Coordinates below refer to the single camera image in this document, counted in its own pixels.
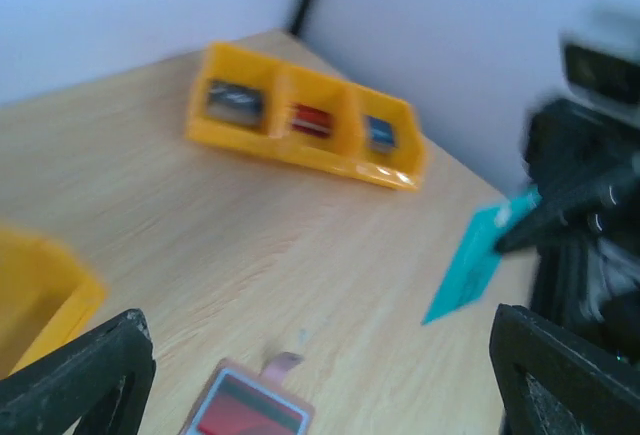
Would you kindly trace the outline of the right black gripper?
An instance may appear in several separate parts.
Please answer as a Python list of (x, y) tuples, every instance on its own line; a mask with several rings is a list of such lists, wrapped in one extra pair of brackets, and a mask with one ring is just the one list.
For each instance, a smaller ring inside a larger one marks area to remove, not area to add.
[(540, 202), (494, 249), (582, 250), (586, 272), (566, 284), (561, 316), (601, 323), (639, 288), (639, 125), (556, 97), (531, 114), (523, 158)]

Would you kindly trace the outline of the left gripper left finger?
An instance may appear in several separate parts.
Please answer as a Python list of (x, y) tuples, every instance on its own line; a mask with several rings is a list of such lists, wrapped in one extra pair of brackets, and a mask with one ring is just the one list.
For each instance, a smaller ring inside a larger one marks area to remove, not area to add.
[(136, 434), (156, 362), (128, 309), (1, 381), (3, 434)]

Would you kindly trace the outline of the teal credit card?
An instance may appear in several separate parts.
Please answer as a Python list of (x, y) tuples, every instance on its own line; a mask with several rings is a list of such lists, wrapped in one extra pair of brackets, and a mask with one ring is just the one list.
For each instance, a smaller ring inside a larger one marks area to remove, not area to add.
[(421, 324), (426, 326), (478, 301), (499, 267), (494, 245), (529, 214), (541, 197), (536, 187), (509, 199), (480, 207), (471, 217), (460, 244)]

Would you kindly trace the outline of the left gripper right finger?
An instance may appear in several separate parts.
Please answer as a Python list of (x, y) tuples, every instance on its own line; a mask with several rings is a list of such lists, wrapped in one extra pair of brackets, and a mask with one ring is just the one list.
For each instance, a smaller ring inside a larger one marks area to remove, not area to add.
[(511, 434), (637, 434), (639, 371), (523, 306), (498, 306), (490, 359)]

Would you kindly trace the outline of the red credit card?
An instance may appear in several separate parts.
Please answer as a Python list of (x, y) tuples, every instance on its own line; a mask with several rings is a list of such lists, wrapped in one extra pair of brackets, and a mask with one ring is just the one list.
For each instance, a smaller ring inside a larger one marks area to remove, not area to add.
[(194, 420), (195, 434), (305, 434), (311, 413), (229, 368), (216, 376)]

